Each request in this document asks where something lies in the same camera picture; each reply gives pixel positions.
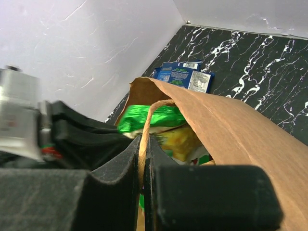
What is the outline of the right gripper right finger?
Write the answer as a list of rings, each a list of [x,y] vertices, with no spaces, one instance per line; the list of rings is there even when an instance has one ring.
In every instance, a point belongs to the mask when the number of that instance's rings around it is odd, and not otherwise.
[[[148,142],[144,170],[148,231],[276,231],[283,211],[265,171],[251,165],[179,165]]]

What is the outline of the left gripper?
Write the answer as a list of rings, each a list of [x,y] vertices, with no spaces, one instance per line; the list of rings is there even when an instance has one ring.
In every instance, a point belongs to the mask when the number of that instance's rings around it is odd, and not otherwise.
[[[0,70],[0,151],[43,161],[39,146],[40,79],[15,66]],[[68,169],[97,169],[124,151],[132,139],[114,125],[88,118],[56,101],[48,105],[51,144]]]

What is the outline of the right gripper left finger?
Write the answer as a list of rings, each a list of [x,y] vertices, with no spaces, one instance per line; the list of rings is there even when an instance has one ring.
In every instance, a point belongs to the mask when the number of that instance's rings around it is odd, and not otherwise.
[[[0,171],[3,231],[134,231],[140,137],[100,168]]]

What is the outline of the green snack packet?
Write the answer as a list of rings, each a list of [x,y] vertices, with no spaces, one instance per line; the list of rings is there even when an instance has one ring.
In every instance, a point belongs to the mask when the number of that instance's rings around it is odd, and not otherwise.
[[[119,132],[131,139],[141,135],[149,109],[149,105],[129,106],[118,123]],[[211,160],[209,152],[175,106],[164,105],[154,111],[149,133],[180,165],[202,165]]]

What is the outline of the brown paper bag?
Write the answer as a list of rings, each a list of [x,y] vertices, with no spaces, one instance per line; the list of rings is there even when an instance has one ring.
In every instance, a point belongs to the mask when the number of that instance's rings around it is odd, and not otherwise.
[[[282,230],[308,228],[308,148],[240,100],[200,93],[148,77],[130,84],[126,106],[149,115],[176,105],[217,166],[252,164],[269,175],[284,211]]]

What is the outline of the blue white snack pack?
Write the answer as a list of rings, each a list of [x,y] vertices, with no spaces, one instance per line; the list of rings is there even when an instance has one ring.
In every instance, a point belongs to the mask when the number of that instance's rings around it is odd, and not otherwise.
[[[168,82],[173,67],[186,67],[192,70],[200,71],[201,64],[201,60],[196,60],[194,62],[165,62],[161,67],[155,68],[153,78]]]

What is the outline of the dark blue chips bag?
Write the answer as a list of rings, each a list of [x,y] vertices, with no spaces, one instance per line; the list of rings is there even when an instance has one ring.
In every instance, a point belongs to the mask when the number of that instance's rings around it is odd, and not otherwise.
[[[180,67],[171,71],[168,83],[195,92],[209,93],[213,73],[203,73],[194,69]]]

